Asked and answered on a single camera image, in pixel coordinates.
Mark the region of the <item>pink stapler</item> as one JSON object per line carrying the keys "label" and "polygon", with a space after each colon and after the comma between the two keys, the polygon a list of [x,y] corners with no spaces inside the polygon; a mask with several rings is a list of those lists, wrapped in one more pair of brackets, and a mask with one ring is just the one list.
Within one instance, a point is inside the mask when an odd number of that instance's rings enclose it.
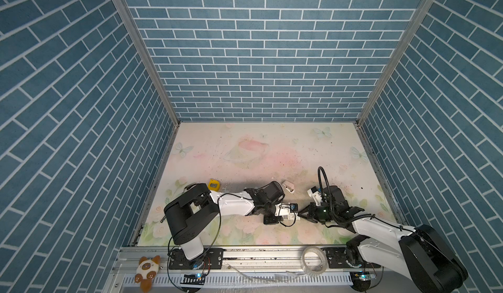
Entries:
{"label": "pink stapler", "polygon": [[295,185],[290,181],[285,180],[282,185],[289,193],[293,194],[295,192]]}

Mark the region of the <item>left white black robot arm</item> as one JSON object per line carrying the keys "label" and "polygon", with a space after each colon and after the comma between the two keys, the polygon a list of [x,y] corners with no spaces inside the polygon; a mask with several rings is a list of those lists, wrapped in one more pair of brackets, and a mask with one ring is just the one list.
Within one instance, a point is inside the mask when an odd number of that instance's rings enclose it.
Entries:
{"label": "left white black robot arm", "polygon": [[164,214],[174,244],[192,261],[205,255],[200,234],[216,216],[261,215],[265,225],[294,220],[298,206],[284,203],[284,198],[283,188],[276,181],[237,193],[216,192],[207,184],[198,183],[188,186],[171,201],[164,208]]}

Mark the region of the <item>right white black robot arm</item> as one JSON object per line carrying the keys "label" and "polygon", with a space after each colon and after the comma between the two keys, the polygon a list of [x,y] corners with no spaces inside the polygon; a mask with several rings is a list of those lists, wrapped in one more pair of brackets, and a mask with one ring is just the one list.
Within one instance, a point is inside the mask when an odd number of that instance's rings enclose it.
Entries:
{"label": "right white black robot arm", "polygon": [[298,216],[354,233],[345,249],[347,264],[353,268],[380,265],[412,280],[421,292],[453,292],[467,280],[467,269],[433,227],[381,219],[349,205],[337,186],[311,188],[308,194],[313,202]]}

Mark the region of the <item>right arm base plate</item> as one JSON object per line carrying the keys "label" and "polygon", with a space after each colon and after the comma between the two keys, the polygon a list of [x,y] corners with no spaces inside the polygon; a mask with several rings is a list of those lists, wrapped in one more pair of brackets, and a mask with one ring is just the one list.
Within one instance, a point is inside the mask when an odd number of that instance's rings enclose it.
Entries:
{"label": "right arm base plate", "polygon": [[322,247],[330,269],[379,269],[381,266],[363,259],[355,248],[346,246]]}

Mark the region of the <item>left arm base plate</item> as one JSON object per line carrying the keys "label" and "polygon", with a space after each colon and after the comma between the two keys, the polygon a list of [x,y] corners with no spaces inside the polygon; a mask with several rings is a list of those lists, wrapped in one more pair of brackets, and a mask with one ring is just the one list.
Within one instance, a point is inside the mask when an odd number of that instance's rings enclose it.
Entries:
{"label": "left arm base plate", "polygon": [[205,255],[194,260],[187,260],[184,252],[180,248],[175,248],[170,251],[168,268],[173,270],[221,269],[224,252],[223,248],[211,248]]}

